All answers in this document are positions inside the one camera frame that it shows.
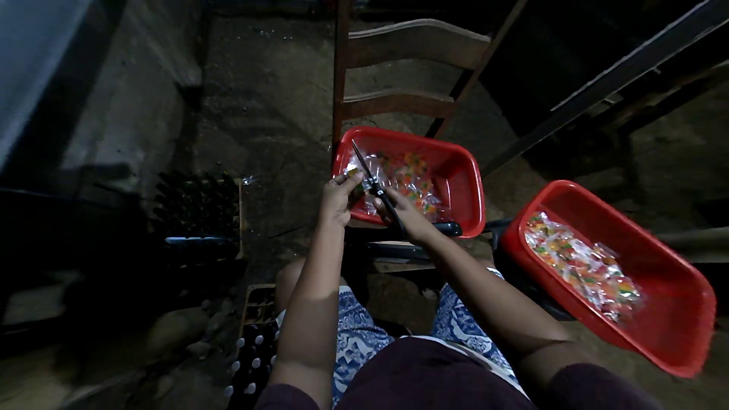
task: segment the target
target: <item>plastic crate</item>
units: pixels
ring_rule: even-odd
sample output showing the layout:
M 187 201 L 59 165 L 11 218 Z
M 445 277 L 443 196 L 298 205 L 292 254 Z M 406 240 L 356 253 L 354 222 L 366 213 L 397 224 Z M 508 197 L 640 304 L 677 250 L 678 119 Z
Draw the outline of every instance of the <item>plastic crate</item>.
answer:
M 535 212 L 567 224 L 585 243 L 601 242 L 618 254 L 623 272 L 644 296 L 632 318 L 620 324 L 606 318 L 531 251 L 524 229 Z M 674 251 L 585 188 L 570 181 L 551 182 L 514 218 L 499 246 L 601 339 L 638 352 L 675 376 L 691 377 L 701 370 L 716 314 L 711 285 Z
M 341 174 L 354 155 L 352 139 L 365 152 L 384 152 L 398 155 L 417 152 L 424 157 L 431 170 L 435 193 L 451 208 L 453 221 L 461 224 L 462 238 L 472 238 L 483 231 L 486 211 L 483 201 L 483 186 L 478 164 L 468 150 L 460 145 L 422 136 L 384 130 L 374 127 L 351 128 L 344 133 L 337 149 L 332 167 L 332 176 Z M 352 217 L 382 225 L 378 215 L 368 215 L 363 207 L 364 200 L 355 204 Z

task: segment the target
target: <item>patterned fabric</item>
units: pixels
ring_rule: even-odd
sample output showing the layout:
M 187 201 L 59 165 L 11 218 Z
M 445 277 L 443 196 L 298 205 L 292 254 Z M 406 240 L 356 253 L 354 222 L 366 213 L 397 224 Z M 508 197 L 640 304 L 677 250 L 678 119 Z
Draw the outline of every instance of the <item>patterned fabric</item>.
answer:
M 504 279 L 496 269 L 490 268 L 489 270 Z M 491 338 L 483 332 L 471 312 L 468 312 L 466 306 L 448 284 L 440 291 L 440 302 L 438 303 L 435 320 L 433 320 L 431 334 L 441 340 L 462 344 L 475 350 L 503 368 L 511 380 L 517 381 L 509 362 L 506 361 L 506 358 L 491 341 Z
M 489 269 L 504 279 L 496 269 Z M 280 326 L 286 311 L 276 322 Z M 491 339 L 481 330 L 468 312 L 456 292 L 446 284 L 440 291 L 440 302 L 433 321 L 432 335 L 435 338 L 469 347 L 481 354 L 492 364 L 500 367 L 513 384 L 518 386 L 514 371 L 504 355 Z M 339 287 L 339 320 L 337 323 L 337 358 L 332 380 L 332 408 L 339 403 L 347 386 L 357 371 L 394 339 L 385 330 L 375 325 L 372 316 L 354 297 L 349 286 Z
M 339 287 L 337 359 L 332 380 L 332 408 L 339 403 L 349 382 L 365 363 L 394 339 L 375 325 L 349 286 Z

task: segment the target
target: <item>fingers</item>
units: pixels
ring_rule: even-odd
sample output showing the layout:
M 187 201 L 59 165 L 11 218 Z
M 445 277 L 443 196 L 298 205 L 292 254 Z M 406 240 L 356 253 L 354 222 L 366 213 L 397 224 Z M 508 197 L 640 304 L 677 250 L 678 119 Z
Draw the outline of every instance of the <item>fingers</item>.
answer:
M 342 182 L 345 182 L 346 180 L 347 180 L 347 173 L 343 172 L 343 173 L 337 175 L 336 177 L 330 179 L 329 183 L 330 184 L 333 183 L 336 185 L 342 185 Z
M 382 202 L 381 199 L 375 198 L 372 200 L 373 205 L 375 205 L 375 209 L 377 209 L 377 214 L 380 215 L 380 218 L 382 218 L 382 221 L 388 223 L 390 221 L 390 214 L 387 212 L 387 208 L 385 208 L 385 203 Z
M 340 189 L 346 192 L 348 195 L 357 185 L 359 185 L 360 182 L 362 182 L 362 179 L 364 178 L 365 175 L 362 172 L 357 172 L 353 177 L 347 179 L 346 181 L 344 181 L 344 183 L 340 184 Z
M 387 192 L 387 196 L 392 199 L 392 201 L 395 203 L 395 207 L 400 209 L 409 209 L 413 205 L 412 202 L 410 202 L 406 197 L 402 196 L 401 193 L 397 192 L 397 190 L 393 188 L 385 188 L 385 192 Z

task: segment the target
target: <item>wooden chair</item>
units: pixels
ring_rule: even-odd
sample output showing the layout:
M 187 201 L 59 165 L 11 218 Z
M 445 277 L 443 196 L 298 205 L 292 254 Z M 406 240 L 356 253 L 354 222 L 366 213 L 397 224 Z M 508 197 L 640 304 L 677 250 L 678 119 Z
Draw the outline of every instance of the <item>wooden chair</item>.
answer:
M 516 1 L 496 37 L 491 39 L 433 19 L 412 20 L 350 32 L 351 0 L 339 0 L 335 39 L 332 153 L 336 152 L 341 139 L 342 121 L 384 112 L 414 112 L 434 117 L 435 121 L 425 136 L 440 136 L 458 103 L 475 84 L 525 4 L 526 0 Z M 344 96 L 347 69 L 403 58 L 427 58 L 463 68 L 464 71 L 447 96 L 400 89 Z

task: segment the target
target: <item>wrapped candy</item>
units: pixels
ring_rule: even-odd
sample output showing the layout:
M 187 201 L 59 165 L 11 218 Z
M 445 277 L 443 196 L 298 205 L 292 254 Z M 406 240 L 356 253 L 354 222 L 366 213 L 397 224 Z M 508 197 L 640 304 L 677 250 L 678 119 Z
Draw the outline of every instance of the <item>wrapped candy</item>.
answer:
M 603 244 L 588 246 L 566 225 L 535 212 L 526 223 L 524 239 L 539 259 L 551 266 L 596 309 L 615 322 L 637 309 L 642 295 L 623 274 L 616 255 Z
M 399 155 L 387 155 L 380 151 L 365 155 L 364 161 L 373 176 L 383 187 L 392 187 L 404 197 L 412 201 L 423 215 L 431 222 L 450 221 L 450 209 L 435 193 L 428 163 L 425 157 L 417 152 L 404 152 Z M 354 151 L 349 156 L 345 172 L 354 175 L 360 167 Z M 369 215 L 377 214 L 373 197 L 368 193 L 364 197 L 363 210 Z

